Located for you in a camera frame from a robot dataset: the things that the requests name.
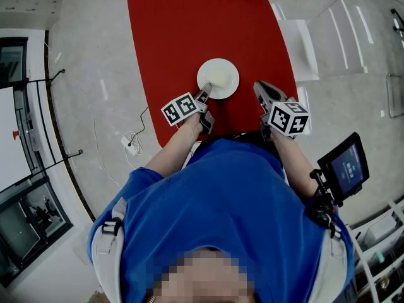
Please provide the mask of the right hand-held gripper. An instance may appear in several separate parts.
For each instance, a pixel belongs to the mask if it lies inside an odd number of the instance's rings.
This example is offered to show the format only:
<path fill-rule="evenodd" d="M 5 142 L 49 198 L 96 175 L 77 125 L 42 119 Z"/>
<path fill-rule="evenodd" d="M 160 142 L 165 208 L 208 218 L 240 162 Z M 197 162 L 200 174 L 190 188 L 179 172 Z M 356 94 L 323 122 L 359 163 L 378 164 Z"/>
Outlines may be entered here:
<path fill-rule="evenodd" d="M 307 134 L 311 113 L 298 102 L 285 102 L 286 94 L 265 81 L 256 81 L 253 86 L 258 103 L 264 110 L 260 117 L 260 130 L 264 136 L 273 128 L 283 136 L 295 138 Z M 274 101 L 268 101 L 267 95 Z"/>

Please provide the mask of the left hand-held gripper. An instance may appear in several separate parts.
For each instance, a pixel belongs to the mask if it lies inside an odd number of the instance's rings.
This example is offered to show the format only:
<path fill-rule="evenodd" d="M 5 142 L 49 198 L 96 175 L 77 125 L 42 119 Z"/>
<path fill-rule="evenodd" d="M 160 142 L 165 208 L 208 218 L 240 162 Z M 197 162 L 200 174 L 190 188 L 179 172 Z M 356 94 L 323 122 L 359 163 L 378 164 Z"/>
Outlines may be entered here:
<path fill-rule="evenodd" d="M 199 123 L 203 127 L 201 134 L 211 134 L 215 119 L 208 110 L 207 101 L 212 88 L 212 84 L 207 82 L 195 96 L 187 92 L 162 107 L 162 114 L 168 124 L 177 126 L 193 114 L 199 113 Z"/>

